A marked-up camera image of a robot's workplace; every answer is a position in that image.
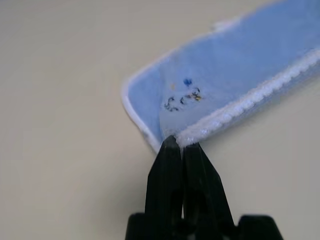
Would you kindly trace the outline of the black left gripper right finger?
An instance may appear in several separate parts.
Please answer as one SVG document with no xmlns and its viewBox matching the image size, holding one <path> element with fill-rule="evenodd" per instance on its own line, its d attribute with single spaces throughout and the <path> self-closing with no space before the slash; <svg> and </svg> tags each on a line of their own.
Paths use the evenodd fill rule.
<svg viewBox="0 0 320 240">
<path fill-rule="evenodd" d="M 220 175 L 199 143 L 183 149 L 184 216 L 198 223 L 209 217 L 215 224 L 233 224 Z"/>
</svg>

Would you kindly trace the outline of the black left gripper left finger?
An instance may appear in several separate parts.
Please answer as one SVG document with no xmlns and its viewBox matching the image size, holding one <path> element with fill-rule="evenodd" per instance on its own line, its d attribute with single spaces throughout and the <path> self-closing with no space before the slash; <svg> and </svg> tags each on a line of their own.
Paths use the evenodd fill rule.
<svg viewBox="0 0 320 240">
<path fill-rule="evenodd" d="M 183 192 L 181 149 L 176 139 L 169 136 L 148 174 L 144 212 L 161 220 L 180 220 Z"/>
</svg>

